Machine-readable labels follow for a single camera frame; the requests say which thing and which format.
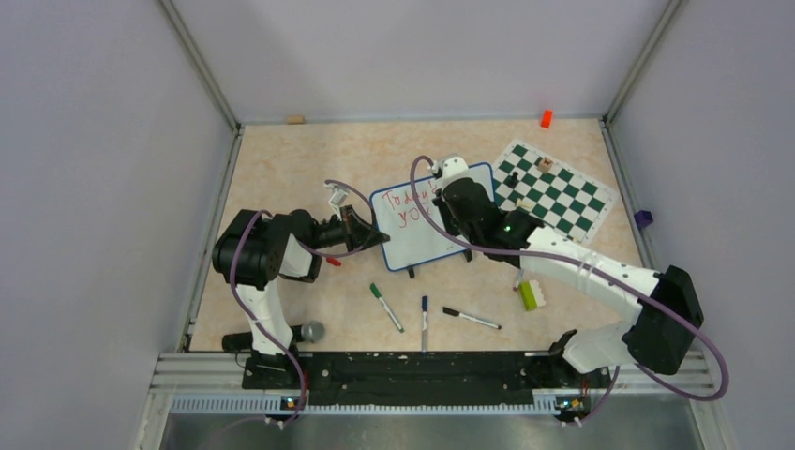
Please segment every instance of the metal frame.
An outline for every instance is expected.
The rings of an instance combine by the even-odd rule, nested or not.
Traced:
[[[188,337],[192,332],[196,314],[201,302],[204,282],[206,281],[207,272],[209,270],[210,259],[207,257],[210,248],[213,245],[218,228],[220,225],[223,209],[226,204],[227,195],[229,193],[230,184],[232,182],[232,175],[234,166],[237,161],[237,156],[240,151],[240,145],[243,138],[244,124],[237,121],[234,116],[233,110],[230,107],[227,99],[223,95],[215,77],[207,66],[202,53],[199,50],[196,42],[188,31],[181,15],[173,4],[173,0],[155,0],[159,5],[164,17],[169,22],[177,40],[180,42],[185,55],[196,70],[197,76],[202,82],[208,96],[212,99],[214,105],[219,113],[223,116],[227,125],[235,133],[230,149],[229,157],[227,159],[224,174],[219,182],[218,195],[214,199],[213,215],[210,217],[207,233],[204,239],[204,247],[202,249],[202,257],[197,263],[196,274],[192,282],[192,289],[190,292],[189,302],[187,303],[187,314],[185,327],[180,330],[179,339],[177,339],[176,353],[162,354],[155,368],[148,398],[142,413],[141,423],[135,443],[137,449],[158,449],[160,441],[166,432],[166,424],[168,415],[172,406],[177,403],[178,405],[190,404],[186,403],[186,399],[196,399],[196,396],[221,396],[219,398],[238,398],[238,399],[262,399],[263,396],[268,395],[281,395],[285,392],[258,392],[258,391],[244,391],[241,388],[241,381],[243,379],[243,368],[237,364],[235,355],[221,353],[221,352],[181,352],[188,344]],[[669,30],[673,21],[681,12],[686,0],[670,0],[666,9],[654,27],[648,41],[644,45],[637,61],[628,72],[626,78],[623,80],[622,85],[613,99],[607,113],[601,118],[600,127],[602,129],[603,137],[607,146],[607,153],[610,157],[610,162],[618,180],[620,192],[624,198],[627,206],[627,214],[632,227],[633,236],[635,237],[638,250],[644,265],[649,267],[656,266],[656,257],[653,252],[651,240],[642,231],[638,229],[633,219],[633,212],[638,210],[638,202],[635,195],[635,190],[632,183],[627,176],[626,169],[623,165],[621,150],[616,143],[613,133],[612,125],[619,116],[623,105],[631,95],[635,85],[637,84],[640,76],[643,74],[645,68],[648,66],[654,52],[659,46],[660,41]],[[530,354],[538,354],[538,352],[529,352]],[[666,377],[667,380],[673,385],[686,389],[694,394],[708,394],[714,390],[713,377],[710,372],[710,361],[708,357],[701,351],[691,351],[688,353],[684,363],[682,363],[682,370],[676,376]],[[603,393],[604,390],[593,390],[596,393]],[[287,394],[294,395],[296,392],[286,391]],[[571,389],[548,389],[534,391],[543,401],[545,396],[567,396],[576,394]],[[643,396],[662,396],[672,395],[662,386],[646,377],[645,374],[640,372],[636,367],[622,367],[622,373],[617,382],[617,388],[613,395],[643,395]],[[214,407],[219,410],[216,413],[222,413],[220,407],[225,405],[221,401],[216,403],[202,403],[202,410],[205,413],[212,412]],[[702,403],[691,401],[691,407],[694,418],[697,423],[697,430],[700,434],[701,440],[706,449],[718,448],[738,448],[734,434],[731,429],[729,421],[726,419],[726,414],[719,402]],[[317,409],[311,411],[312,413],[378,413],[372,411],[360,411],[360,409],[352,408],[349,410],[334,410],[334,409]],[[421,413],[417,410],[409,409],[401,411],[401,413]],[[488,411],[481,411],[480,409],[471,409],[466,411],[457,411],[457,413],[532,413],[531,410],[517,411],[516,409],[510,410],[501,407],[489,408]]]

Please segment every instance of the wooden tabletop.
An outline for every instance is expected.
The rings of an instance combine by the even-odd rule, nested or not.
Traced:
[[[221,220],[226,229],[240,209],[289,213],[306,209],[329,218],[329,191],[323,180],[349,183],[365,195],[409,179],[418,155],[439,158],[458,153],[470,164],[494,162],[507,144],[520,139],[576,169],[617,188],[608,151],[596,119],[556,119],[549,129],[536,120],[388,122],[247,127]],[[425,164],[421,166],[426,175]],[[349,197],[368,220],[366,205]],[[640,265],[624,205],[618,202],[589,244],[611,258]],[[344,247],[327,249],[341,253]],[[190,349],[220,350],[223,335],[248,331],[230,287],[211,270],[204,287]],[[513,291],[516,270],[475,255],[456,255],[421,265],[416,278],[389,272],[379,247],[342,260],[324,262],[313,284],[280,279],[282,306],[289,324],[322,322],[325,338],[302,344],[311,350],[418,351],[421,298],[429,297],[428,349],[431,351],[542,350],[573,328],[598,328],[618,314],[561,284],[525,274],[541,283],[544,307],[526,312]],[[370,292],[378,285],[405,328],[399,333]],[[502,325],[484,325],[442,314],[442,306],[482,316]]]

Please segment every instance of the blue whiteboard frame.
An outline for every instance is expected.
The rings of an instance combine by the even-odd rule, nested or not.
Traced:
[[[488,190],[491,191],[491,199],[493,201],[493,199],[494,199],[494,170],[491,168],[491,164],[489,164],[489,163],[487,163],[485,161],[478,162],[476,164],[471,165],[470,169],[473,168],[473,167],[478,167],[478,166],[483,166],[483,165],[488,167],[488,173],[490,174],[489,179],[492,181],[491,184],[488,186]],[[419,183],[419,182],[422,182],[422,181],[427,181],[427,180],[429,180],[431,178],[433,178],[433,176],[426,176],[426,177],[423,177],[423,178],[418,178],[418,179],[414,180],[414,182],[415,183]],[[406,183],[400,183],[399,185],[394,185],[394,186],[390,186],[390,187],[382,187],[382,188],[380,188],[378,190],[374,190],[373,193],[370,194],[370,198],[369,198],[370,204],[372,204],[373,198],[375,197],[376,194],[380,194],[380,193],[385,192],[385,191],[387,191],[389,189],[402,188],[404,186],[408,186],[410,183],[411,183],[410,181],[407,181]],[[375,219],[376,219],[376,230],[380,231],[381,227],[378,226],[378,223],[379,223],[378,217],[375,217]],[[431,258],[429,260],[421,261],[421,262],[418,262],[416,264],[412,264],[412,267],[416,267],[416,266],[422,265],[422,264],[432,263],[432,262],[437,261],[437,260],[448,258],[448,257],[454,256],[454,255],[458,255],[460,253],[463,253],[464,251],[466,251],[466,249],[454,251],[453,253],[448,253],[446,255],[438,256],[436,258]],[[381,244],[381,254],[383,256],[383,265],[385,265],[386,266],[386,270],[388,270],[390,272],[400,272],[402,270],[406,270],[409,267],[408,265],[405,266],[405,267],[400,267],[398,269],[393,269],[392,267],[389,267],[389,262],[386,260],[386,251],[383,249],[383,244]]]

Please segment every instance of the green marker cap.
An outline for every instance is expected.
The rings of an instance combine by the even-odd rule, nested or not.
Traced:
[[[381,297],[381,293],[378,291],[378,288],[375,286],[375,283],[370,283],[370,290],[373,291],[373,295],[376,297]]]

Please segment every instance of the yellow-green sponge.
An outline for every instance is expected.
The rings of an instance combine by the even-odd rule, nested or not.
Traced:
[[[532,311],[547,304],[544,301],[544,295],[541,293],[541,285],[534,279],[522,281],[519,284],[518,291],[526,311]]]

